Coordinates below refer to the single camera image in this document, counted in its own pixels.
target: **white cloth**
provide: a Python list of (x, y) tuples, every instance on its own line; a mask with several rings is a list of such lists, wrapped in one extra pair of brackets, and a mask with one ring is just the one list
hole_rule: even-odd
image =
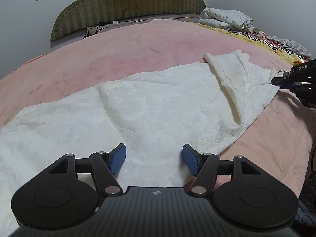
[(241, 30), (244, 24), (251, 23), (252, 18), (240, 11), (205, 8), (200, 14), (200, 23), (212, 28), (224, 30)]
[(276, 71), (239, 50), (204, 58), (211, 66), (138, 73), (23, 109), (0, 130), (0, 235), (17, 227), (14, 192), (66, 153), (87, 158), (125, 143), (122, 188), (169, 187), (192, 177), (184, 144), (219, 154), (236, 141), (279, 90), (270, 84)]

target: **yellow blanket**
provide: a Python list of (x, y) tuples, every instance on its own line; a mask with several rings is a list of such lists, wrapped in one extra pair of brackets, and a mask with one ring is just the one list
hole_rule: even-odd
[(259, 41), (253, 41), (251, 39), (249, 39), (248, 37), (244, 36), (244, 35), (236, 35), (236, 34), (233, 34), (233, 33), (230, 33), (226, 30), (223, 30), (221, 28), (212, 28), (212, 27), (209, 27), (209, 26), (205, 26), (205, 25), (201, 25), (200, 23), (193, 23), (193, 22), (188, 22), (188, 23), (191, 23), (191, 24), (195, 24), (195, 25), (198, 25), (198, 26), (201, 26), (201, 27), (205, 27), (207, 29), (211, 29), (211, 30), (214, 30), (214, 31), (217, 31), (217, 32), (220, 32), (222, 34), (225, 34), (225, 35), (229, 35), (229, 36), (232, 36), (232, 37), (236, 37), (244, 42), (248, 42), (252, 45), (255, 45), (267, 52), (270, 52), (270, 53), (273, 53), (275, 56), (279, 57), (280, 59), (286, 61), (288, 64), (292, 65), (292, 66), (296, 66), (296, 65), (299, 65), (301, 63), (303, 63), (301, 61), (301, 59), (295, 55), (295, 54), (287, 54), (285, 51), (281, 50), (281, 49), (278, 49), (278, 50), (273, 50), (271, 49), (269, 46), (267, 46), (266, 44), (262, 43), (262, 42), (259, 42)]

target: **blue rubber fingertip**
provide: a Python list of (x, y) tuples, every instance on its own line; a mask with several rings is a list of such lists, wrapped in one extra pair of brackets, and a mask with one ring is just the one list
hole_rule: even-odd
[(111, 158), (111, 163), (109, 169), (113, 175), (117, 174), (121, 169), (126, 158), (126, 146), (123, 145), (119, 150), (117, 150)]
[(193, 176), (197, 176), (201, 170), (198, 166), (198, 160), (197, 160), (198, 158), (194, 156), (186, 146), (183, 146), (182, 158), (183, 158), (184, 163), (190, 170), (191, 174)]

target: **pink bedsheet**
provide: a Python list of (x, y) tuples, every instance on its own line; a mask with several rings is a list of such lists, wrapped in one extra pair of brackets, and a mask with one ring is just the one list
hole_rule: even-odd
[[(273, 54), (217, 31), (154, 20), (85, 38), (22, 65), (0, 80), (0, 127), (24, 107), (59, 100), (100, 82), (203, 62), (203, 53), (246, 52), (263, 68), (289, 70)], [(221, 154), (244, 155), (298, 196), (315, 131), (315, 113), (280, 91), (249, 129)], [(228, 181), (222, 177), (218, 184)]]

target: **green upholstered headboard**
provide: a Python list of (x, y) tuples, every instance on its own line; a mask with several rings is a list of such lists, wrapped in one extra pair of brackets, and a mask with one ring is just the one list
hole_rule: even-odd
[[(118, 20), (129, 6), (138, 7), (141, 15), (164, 13), (198, 13), (206, 8), (203, 0), (77, 0), (58, 16), (51, 42), (83, 28)], [(138, 9), (127, 9), (121, 19), (139, 16)]]

